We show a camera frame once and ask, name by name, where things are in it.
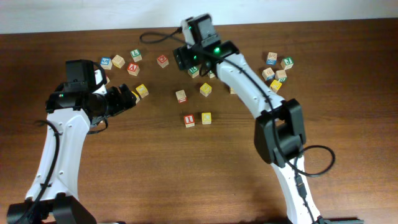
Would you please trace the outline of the red C letter block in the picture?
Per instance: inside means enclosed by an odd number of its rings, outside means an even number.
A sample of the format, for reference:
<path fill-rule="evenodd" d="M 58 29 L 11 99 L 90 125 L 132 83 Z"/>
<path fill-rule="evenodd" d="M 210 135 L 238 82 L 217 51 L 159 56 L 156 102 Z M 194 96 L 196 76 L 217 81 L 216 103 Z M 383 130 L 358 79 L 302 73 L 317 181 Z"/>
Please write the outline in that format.
<path fill-rule="evenodd" d="M 162 67 L 165 68 L 169 64 L 169 60 L 165 55 L 160 55 L 157 57 L 157 63 Z"/>

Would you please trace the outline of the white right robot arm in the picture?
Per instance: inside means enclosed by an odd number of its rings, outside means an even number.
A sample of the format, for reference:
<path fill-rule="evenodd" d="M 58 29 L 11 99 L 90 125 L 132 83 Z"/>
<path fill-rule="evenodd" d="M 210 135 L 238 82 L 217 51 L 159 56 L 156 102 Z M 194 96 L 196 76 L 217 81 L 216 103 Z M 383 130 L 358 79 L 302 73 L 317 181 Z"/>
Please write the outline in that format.
<path fill-rule="evenodd" d="M 223 42 L 209 14 L 181 21 L 183 46 L 174 50 L 181 70 L 202 65 L 235 90 L 254 116 L 254 145 L 262 160 L 270 164 L 284 194 L 291 223 L 325 223 L 308 186 L 304 171 L 307 148 L 302 107 L 271 90 L 250 68 L 231 41 Z"/>

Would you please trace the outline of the green R letter block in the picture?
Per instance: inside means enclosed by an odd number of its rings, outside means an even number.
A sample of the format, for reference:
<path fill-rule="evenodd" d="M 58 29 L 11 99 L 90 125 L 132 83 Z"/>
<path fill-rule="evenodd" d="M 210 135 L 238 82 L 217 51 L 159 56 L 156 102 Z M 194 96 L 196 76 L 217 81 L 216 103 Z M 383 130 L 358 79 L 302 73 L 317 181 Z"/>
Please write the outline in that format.
<path fill-rule="evenodd" d="M 198 67 L 194 66 L 188 69 L 188 74 L 191 78 L 195 78 L 199 75 Z"/>

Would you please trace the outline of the red side wooden block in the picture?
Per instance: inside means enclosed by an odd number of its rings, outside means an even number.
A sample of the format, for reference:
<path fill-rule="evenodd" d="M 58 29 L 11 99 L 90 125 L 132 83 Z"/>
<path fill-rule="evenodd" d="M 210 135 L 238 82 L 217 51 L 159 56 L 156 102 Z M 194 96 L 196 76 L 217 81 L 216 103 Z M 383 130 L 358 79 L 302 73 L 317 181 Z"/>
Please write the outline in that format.
<path fill-rule="evenodd" d="M 179 103 L 183 103 L 187 101 L 187 96 L 185 90 L 179 90 L 175 92 L 177 100 Z"/>

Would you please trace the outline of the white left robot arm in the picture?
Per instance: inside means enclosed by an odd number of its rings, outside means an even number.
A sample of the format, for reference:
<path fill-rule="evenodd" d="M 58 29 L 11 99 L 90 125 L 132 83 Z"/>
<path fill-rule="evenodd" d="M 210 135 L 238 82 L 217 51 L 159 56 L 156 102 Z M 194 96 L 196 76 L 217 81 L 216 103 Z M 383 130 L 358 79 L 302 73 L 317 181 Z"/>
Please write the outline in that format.
<path fill-rule="evenodd" d="M 91 60 L 65 63 L 67 80 L 49 96 L 44 150 L 35 179 L 22 203 L 9 206 L 8 223 L 96 223 L 78 199 L 78 173 L 83 143 L 100 133 L 98 125 L 135 107 L 137 98 L 122 84 L 106 87 L 103 67 Z"/>

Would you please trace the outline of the red I letter block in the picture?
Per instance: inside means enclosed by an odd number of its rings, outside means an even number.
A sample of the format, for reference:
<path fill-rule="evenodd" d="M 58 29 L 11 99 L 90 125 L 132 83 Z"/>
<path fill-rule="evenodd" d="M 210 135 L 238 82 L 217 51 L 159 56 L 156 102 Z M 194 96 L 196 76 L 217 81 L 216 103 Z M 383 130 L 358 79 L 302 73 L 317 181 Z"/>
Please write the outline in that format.
<path fill-rule="evenodd" d="M 195 125 L 195 118 L 192 114 L 188 114 L 183 117 L 184 118 L 184 123 L 186 128 L 193 127 Z"/>

